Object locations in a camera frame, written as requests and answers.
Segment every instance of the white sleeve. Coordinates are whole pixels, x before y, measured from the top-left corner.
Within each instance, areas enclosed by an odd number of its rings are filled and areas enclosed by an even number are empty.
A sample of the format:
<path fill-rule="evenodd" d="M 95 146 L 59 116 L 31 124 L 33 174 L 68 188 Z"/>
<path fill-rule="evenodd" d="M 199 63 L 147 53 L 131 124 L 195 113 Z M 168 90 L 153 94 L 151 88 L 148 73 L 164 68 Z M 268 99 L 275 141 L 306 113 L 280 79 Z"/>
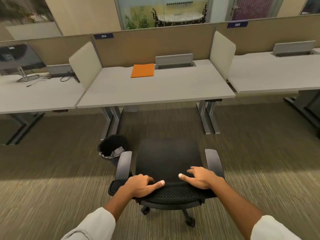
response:
<path fill-rule="evenodd" d="M 110 240 L 116 226 L 113 215 L 104 208 L 98 208 L 61 240 Z"/>
<path fill-rule="evenodd" d="M 272 216 L 263 216 L 253 227 L 250 240 L 301 240 Z"/>

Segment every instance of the person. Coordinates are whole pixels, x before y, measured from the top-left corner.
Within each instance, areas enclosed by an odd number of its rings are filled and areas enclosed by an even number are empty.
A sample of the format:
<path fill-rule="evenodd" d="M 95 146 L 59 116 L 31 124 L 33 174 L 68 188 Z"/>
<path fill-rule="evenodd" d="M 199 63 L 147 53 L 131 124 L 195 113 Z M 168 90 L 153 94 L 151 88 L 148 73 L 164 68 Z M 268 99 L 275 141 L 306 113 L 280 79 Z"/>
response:
<path fill-rule="evenodd" d="M 222 177 L 203 167 L 187 170 L 194 177 L 182 173 L 178 177 L 199 189 L 211 189 L 226 211 L 230 214 L 245 240 L 299 240 L 272 216 L 263 215 L 261 210 L 236 193 Z M 144 197 L 165 185 L 165 182 L 148 185 L 153 178 L 147 175 L 130 177 L 104 206 L 89 214 L 62 240 L 110 240 L 122 211 L 133 197 Z"/>

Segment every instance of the floor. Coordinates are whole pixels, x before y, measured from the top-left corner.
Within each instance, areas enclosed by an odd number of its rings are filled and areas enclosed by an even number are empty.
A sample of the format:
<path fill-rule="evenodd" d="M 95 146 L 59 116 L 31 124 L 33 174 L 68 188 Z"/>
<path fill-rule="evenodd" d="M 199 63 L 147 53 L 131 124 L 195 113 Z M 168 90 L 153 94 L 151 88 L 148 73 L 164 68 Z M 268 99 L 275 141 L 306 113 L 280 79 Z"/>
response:
<path fill-rule="evenodd" d="M 224 100 L 220 135 L 204 135 L 194 102 L 155 104 L 123 113 L 119 133 L 134 152 L 144 138 L 189 137 L 220 155 L 228 183 L 303 240 L 320 238 L 320 140 L 280 96 Z M 61 239 L 109 199 L 114 166 L 99 157 L 104 117 L 98 109 L 48 112 L 19 145 L 0 146 L 3 240 Z M 0 119 L 8 130 L 10 121 Z M 112 239 L 242 239 L 218 199 L 189 210 L 151 210 L 131 201 Z"/>

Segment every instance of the chair caster wheel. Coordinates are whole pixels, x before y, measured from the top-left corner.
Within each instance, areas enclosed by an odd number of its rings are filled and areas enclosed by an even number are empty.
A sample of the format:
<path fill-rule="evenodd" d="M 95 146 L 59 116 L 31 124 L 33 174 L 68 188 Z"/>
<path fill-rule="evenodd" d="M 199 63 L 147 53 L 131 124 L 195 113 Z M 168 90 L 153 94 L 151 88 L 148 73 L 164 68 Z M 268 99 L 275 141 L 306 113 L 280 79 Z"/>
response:
<path fill-rule="evenodd" d="M 186 220 L 186 224 L 190 227 L 195 227 L 196 226 L 196 220 L 192 217 L 190 217 L 190 220 Z"/>
<path fill-rule="evenodd" d="M 141 212 L 142 212 L 142 214 L 146 215 L 150 212 L 150 208 L 144 206 L 144 207 L 142 207 Z"/>

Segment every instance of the black monitor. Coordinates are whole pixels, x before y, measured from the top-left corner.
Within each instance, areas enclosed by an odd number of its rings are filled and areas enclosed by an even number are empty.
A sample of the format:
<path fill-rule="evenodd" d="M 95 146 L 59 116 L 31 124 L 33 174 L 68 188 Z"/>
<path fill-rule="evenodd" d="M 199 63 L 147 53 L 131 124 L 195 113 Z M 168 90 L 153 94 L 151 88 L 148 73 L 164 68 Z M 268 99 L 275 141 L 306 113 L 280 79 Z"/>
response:
<path fill-rule="evenodd" d="M 39 78 L 38 75 L 26 75 L 24 70 L 40 69 L 46 65 L 34 52 L 30 45 L 16 44 L 0 46 L 0 70 L 7 74 L 18 72 L 22 76 L 17 82 L 27 82 Z"/>

